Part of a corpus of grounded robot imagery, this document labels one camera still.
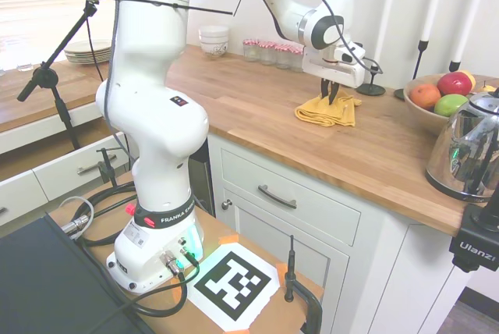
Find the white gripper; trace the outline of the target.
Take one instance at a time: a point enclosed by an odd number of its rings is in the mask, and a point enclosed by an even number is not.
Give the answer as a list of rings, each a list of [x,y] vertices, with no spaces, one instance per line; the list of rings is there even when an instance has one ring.
[[[327,97],[330,105],[337,96],[338,84],[357,88],[363,84],[366,72],[344,48],[335,47],[323,50],[305,47],[302,68],[305,73],[322,78],[320,96]]]

